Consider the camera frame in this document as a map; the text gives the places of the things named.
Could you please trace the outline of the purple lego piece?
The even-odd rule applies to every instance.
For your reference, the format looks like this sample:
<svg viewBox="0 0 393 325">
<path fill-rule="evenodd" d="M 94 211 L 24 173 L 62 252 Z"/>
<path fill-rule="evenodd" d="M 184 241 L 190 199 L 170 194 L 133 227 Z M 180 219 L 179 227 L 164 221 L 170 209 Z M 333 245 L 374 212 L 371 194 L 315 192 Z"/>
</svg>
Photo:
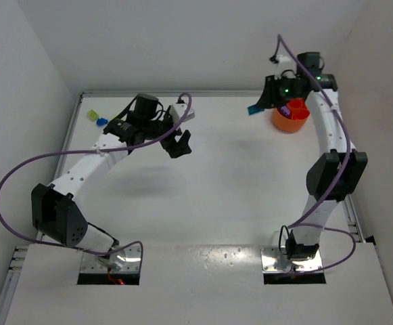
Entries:
<svg viewBox="0 0 393 325">
<path fill-rule="evenodd" d="M 290 109 L 287 106 L 282 106 L 280 107 L 279 111 L 282 113 L 284 116 L 289 116 L 291 114 Z"/>
</svg>

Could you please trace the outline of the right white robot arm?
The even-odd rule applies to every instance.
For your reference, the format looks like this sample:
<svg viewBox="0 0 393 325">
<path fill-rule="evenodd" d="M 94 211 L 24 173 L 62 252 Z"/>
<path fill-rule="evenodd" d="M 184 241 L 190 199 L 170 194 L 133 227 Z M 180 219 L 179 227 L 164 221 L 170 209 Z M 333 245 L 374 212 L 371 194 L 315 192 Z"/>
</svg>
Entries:
<svg viewBox="0 0 393 325">
<path fill-rule="evenodd" d="M 368 158 L 348 135 L 338 103 L 338 84 L 332 74 L 323 73 L 318 52 L 304 52 L 295 58 L 275 54 L 270 61 L 276 72 L 265 78 L 262 95 L 248 107 L 248 113 L 270 109 L 291 113 L 291 103 L 303 100 L 319 144 L 320 157 L 306 175 L 306 207 L 303 215 L 287 227 L 283 250 L 289 260 L 306 260 L 316 255 L 331 212 L 354 192 Z"/>
</svg>

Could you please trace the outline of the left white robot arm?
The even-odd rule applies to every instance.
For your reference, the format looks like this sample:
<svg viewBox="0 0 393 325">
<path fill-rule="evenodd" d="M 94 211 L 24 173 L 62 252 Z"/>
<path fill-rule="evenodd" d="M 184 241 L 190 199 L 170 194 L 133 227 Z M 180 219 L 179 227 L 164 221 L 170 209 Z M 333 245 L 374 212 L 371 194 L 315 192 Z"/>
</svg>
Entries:
<svg viewBox="0 0 393 325">
<path fill-rule="evenodd" d="M 114 253 L 117 239 L 86 220 L 83 201 L 90 187 L 136 149 L 160 143 L 171 158 L 191 153 L 191 134 L 180 125 L 193 118 L 192 101 L 179 98 L 158 117 L 160 105 L 152 95 L 137 94 L 73 167 L 47 186 L 38 184 L 31 192 L 34 228 L 67 248 L 93 255 Z"/>
</svg>

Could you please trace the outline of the teal lego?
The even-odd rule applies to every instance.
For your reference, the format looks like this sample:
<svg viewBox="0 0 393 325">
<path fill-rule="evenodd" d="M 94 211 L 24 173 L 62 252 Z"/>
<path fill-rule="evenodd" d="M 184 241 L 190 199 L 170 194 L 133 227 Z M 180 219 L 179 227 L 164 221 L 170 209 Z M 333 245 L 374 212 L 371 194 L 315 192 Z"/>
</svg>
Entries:
<svg viewBox="0 0 393 325">
<path fill-rule="evenodd" d="M 252 106 L 248 106 L 247 107 L 247 111 L 248 111 L 248 115 L 252 116 L 252 115 L 255 115 L 255 114 L 263 112 L 264 108 L 259 108 L 259 107 L 255 106 L 255 105 L 252 105 Z"/>
</svg>

